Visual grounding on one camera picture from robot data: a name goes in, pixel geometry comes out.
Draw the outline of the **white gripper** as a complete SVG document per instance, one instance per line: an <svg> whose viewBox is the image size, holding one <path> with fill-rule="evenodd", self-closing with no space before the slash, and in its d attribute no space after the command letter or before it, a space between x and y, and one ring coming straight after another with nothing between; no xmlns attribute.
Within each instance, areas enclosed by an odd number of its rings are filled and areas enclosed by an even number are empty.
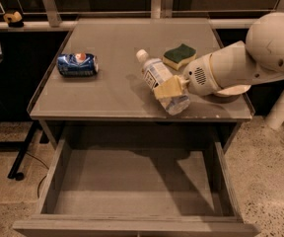
<svg viewBox="0 0 284 237"><path fill-rule="evenodd" d="M181 96L187 88L191 94L207 96L218 92L221 87L215 80L210 64L210 54L199 57L188 63L183 76L174 75L163 84L154 88L157 100Z"/></svg>

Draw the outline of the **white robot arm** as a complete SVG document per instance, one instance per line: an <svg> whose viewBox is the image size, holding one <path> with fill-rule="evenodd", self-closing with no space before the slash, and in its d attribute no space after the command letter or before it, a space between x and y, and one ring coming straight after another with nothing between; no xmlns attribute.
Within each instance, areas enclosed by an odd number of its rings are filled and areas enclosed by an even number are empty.
<svg viewBox="0 0 284 237"><path fill-rule="evenodd" d="M238 41L189 62L183 73L154 90L155 97L234 96L250 86L284 79L284 13L255 21Z"/></svg>

